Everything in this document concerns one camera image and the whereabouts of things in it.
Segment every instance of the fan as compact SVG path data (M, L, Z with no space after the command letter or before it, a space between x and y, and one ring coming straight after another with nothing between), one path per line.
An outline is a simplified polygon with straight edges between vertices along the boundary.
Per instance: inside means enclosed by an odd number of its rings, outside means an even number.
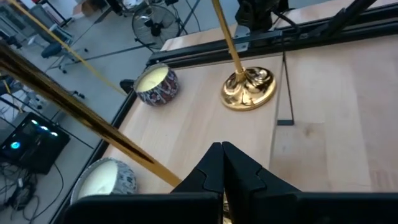
M180 33L180 24L168 9L149 5L134 14L132 29L141 43L161 49L166 40Z

